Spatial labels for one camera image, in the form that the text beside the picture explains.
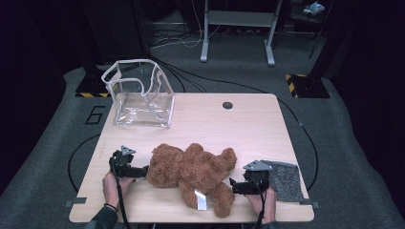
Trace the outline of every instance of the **sleeve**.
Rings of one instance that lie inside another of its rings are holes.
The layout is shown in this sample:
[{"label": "sleeve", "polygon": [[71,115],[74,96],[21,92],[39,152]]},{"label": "sleeve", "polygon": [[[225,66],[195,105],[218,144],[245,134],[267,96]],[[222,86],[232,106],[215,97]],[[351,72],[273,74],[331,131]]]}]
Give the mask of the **sleeve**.
[{"label": "sleeve", "polygon": [[85,229],[110,229],[114,228],[118,216],[116,211],[109,207],[103,207],[86,225]]},{"label": "sleeve", "polygon": [[278,222],[273,221],[273,222],[268,222],[266,224],[263,224],[260,229],[279,229]]}]

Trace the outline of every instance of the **teddy bear leg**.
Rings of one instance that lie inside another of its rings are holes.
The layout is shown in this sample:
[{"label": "teddy bear leg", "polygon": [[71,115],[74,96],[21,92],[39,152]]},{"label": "teddy bear leg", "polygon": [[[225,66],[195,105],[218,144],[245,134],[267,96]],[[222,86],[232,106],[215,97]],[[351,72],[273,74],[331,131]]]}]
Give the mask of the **teddy bear leg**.
[{"label": "teddy bear leg", "polygon": [[219,218],[228,217],[230,208],[235,200],[235,194],[226,186],[226,184],[219,184],[213,191],[208,193],[214,199],[214,212]]},{"label": "teddy bear leg", "polygon": [[188,183],[181,181],[179,182],[179,187],[181,191],[181,197],[184,200],[185,204],[188,207],[197,209],[198,203],[197,203],[197,196],[194,193],[194,188]]}]

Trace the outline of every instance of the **cable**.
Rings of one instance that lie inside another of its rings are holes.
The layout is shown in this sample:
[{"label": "cable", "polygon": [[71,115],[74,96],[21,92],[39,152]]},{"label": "cable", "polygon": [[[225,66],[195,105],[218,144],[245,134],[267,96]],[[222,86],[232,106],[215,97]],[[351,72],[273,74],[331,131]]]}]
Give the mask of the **cable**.
[{"label": "cable", "polygon": [[[203,37],[202,26],[201,26],[201,23],[200,23],[200,19],[199,19],[199,17],[197,16],[196,8],[195,8],[195,6],[194,6],[194,0],[192,0],[191,3],[192,3],[192,5],[193,5],[194,15],[196,15],[197,23],[198,23],[198,25],[199,25],[199,31],[200,31],[199,40],[197,40],[197,41],[183,41],[181,37],[177,37],[176,39],[177,39],[177,40],[180,40],[181,42],[168,43],[168,44],[164,44],[164,45],[155,46],[155,47],[150,48],[150,50],[153,50],[153,49],[156,49],[156,48],[160,48],[160,47],[163,47],[163,46],[167,46],[167,45],[175,45],[175,44],[183,44],[185,47],[191,49],[191,48],[196,47],[196,46],[202,41],[202,37]],[[195,44],[192,45],[192,46],[187,46],[186,44],[188,44],[188,43],[195,43]]]},{"label": "cable", "polygon": [[257,217],[257,221],[256,221],[256,225],[255,225],[255,229],[259,229],[260,226],[262,225],[262,218],[265,215],[265,203],[266,203],[266,199],[267,199],[267,191],[265,190],[265,197],[263,197],[263,193],[261,192],[259,185],[253,180],[252,177],[249,177],[249,179],[252,183],[254,183],[256,185],[256,188],[260,194],[260,199],[262,200],[262,211],[260,211],[259,217]]},{"label": "cable", "polygon": [[[225,11],[227,11],[227,4],[228,4],[228,2],[229,2],[229,0],[226,0]],[[215,34],[215,32],[220,28],[220,26],[221,26],[221,25],[219,25],[219,26],[217,27],[217,29],[215,29],[215,30],[208,36],[208,38],[211,38],[211,36],[213,36],[213,35]]]},{"label": "cable", "polygon": [[179,77],[182,78],[182,79],[184,79],[185,81],[187,81],[187,82],[190,83],[191,85],[193,85],[193,86],[194,86],[195,88],[197,88],[197,90],[199,90],[201,93],[206,93],[206,89],[205,89],[201,84],[199,84],[199,83],[197,83],[197,82],[195,82],[195,81],[192,81],[191,79],[188,79],[188,78],[182,76],[180,73],[178,73],[178,72],[176,72],[175,70],[173,70],[173,68],[172,68],[171,66],[168,66],[166,63],[164,63],[163,61],[157,59],[156,57],[150,56],[150,58],[151,58],[152,60],[154,60],[155,62],[157,62],[158,64],[162,65],[165,69],[167,69],[170,73],[172,73],[172,74],[179,80],[179,82],[180,82],[181,85],[182,85],[182,90],[183,90],[184,93],[185,93],[185,88],[184,88],[184,85],[182,84],[181,80],[179,79]]},{"label": "cable", "polygon": [[[156,60],[157,62],[159,61],[159,62],[162,63],[164,66],[168,66],[168,67],[170,67],[170,68],[173,68],[173,69],[182,71],[182,72],[184,72],[184,73],[188,73],[188,74],[190,74],[190,75],[193,75],[193,76],[198,77],[198,78],[201,78],[201,79],[210,80],[210,81],[214,81],[214,82],[221,82],[221,83],[233,84],[233,85],[241,86],[241,87],[248,88],[248,89],[251,89],[251,90],[255,90],[255,91],[260,92],[260,93],[263,93],[263,94],[268,94],[268,92],[266,92],[266,91],[263,91],[263,90],[260,90],[260,89],[257,89],[257,88],[253,88],[253,87],[250,87],[250,86],[247,86],[247,85],[243,85],[243,84],[240,84],[240,83],[231,82],[231,81],[226,81],[226,80],[219,80],[219,79],[212,79],[212,78],[203,77],[203,76],[200,76],[200,75],[197,75],[197,74],[188,72],[188,71],[186,71],[186,70],[180,69],[180,68],[178,68],[178,67],[176,67],[176,66],[173,66],[173,65],[171,65],[171,64],[165,63],[165,62],[163,62],[163,61],[157,59],[157,58],[154,57],[154,56],[152,56],[151,58],[153,58],[153,59]],[[310,183],[310,185],[309,185],[308,188],[307,188],[307,191],[309,191],[309,190],[312,188],[312,186],[314,185],[316,179],[318,178],[318,170],[319,170],[318,151],[316,150],[316,147],[315,147],[315,144],[313,143],[312,138],[310,137],[309,133],[308,133],[307,130],[305,129],[304,125],[300,122],[300,120],[298,119],[298,117],[295,115],[294,111],[289,107],[289,105],[287,105],[286,102],[284,102],[283,100],[281,100],[279,97],[277,97],[277,100],[278,100],[280,103],[282,103],[284,106],[286,106],[286,107],[288,108],[288,110],[291,112],[292,116],[295,118],[295,120],[298,122],[298,124],[300,125],[300,127],[303,129],[304,133],[306,134],[306,136],[307,136],[307,138],[309,139],[310,144],[311,144],[311,146],[312,146],[312,148],[313,148],[313,151],[314,151],[314,154],[315,154],[315,174],[314,174],[314,176],[313,176],[312,182]]]},{"label": "cable", "polygon": [[93,138],[96,138],[100,136],[100,134],[94,135],[92,137],[87,138],[85,141],[81,142],[80,145],[77,146],[77,148],[73,151],[73,153],[71,154],[71,157],[69,158],[69,162],[68,162],[68,175],[69,175],[69,180],[71,181],[72,186],[74,187],[75,191],[78,193],[78,189],[75,186],[74,180],[72,178],[72,173],[71,173],[71,164],[72,164],[72,159],[74,158],[75,153],[77,152],[78,149],[80,149],[81,146],[83,146],[85,143],[87,143],[88,141],[92,140]]},{"label": "cable", "polygon": [[[159,31],[155,31],[155,32],[157,32],[158,34],[155,34],[155,40],[152,41],[152,45],[154,46],[151,48],[152,50],[159,48],[159,47],[166,46],[166,45],[197,42],[197,41],[182,41],[183,39],[192,37],[192,35],[188,34],[186,31],[183,31],[182,33],[176,34],[176,35],[168,35],[168,33],[169,33],[168,30],[159,30]],[[167,43],[170,40],[180,40],[181,42]]]},{"label": "cable", "polygon": [[[116,164],[115,157],[113,157],[113,164]],[[119,199],[119,206],[121,208],[122,219],[124,220],[124,225],[126,226],[126,228],[131,229],[131,226],[129,225],[129,222],[128,222],[128,218],[126,217],[124,198],[122,196],[122,190],[121,190],[121,185],[119,184],[119,178],[117,176],[116,166],[112,166],[112,167],[113,167],[113,174],[114,174],[114,177],[116,178],[116,183],[117,183],[118,199]]]}]

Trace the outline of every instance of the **white tag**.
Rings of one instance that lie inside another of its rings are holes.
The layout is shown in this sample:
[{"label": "white tag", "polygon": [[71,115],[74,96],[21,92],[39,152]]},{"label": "white tag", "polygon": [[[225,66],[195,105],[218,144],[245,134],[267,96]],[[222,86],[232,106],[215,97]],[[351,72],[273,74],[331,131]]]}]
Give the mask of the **white tag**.
[{"label": "white tag", "polygon": [[194,193],[197,196],[197,205],[198,205],[197,209],[206,211],[207,207],[205,195],[197,189],[194,190]]}]

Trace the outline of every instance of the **round hole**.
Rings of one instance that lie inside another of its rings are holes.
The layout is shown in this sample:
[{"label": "round hole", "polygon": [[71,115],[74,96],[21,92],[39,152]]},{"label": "round hole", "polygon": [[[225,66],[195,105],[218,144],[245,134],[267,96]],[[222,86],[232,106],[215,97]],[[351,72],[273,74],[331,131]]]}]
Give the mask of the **round hole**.
[{"label": "round hole", "polygon": [[231,102],[225,102],[223,103],[223,107],[227,110],[232,109],[233,108],[233,104]]}]

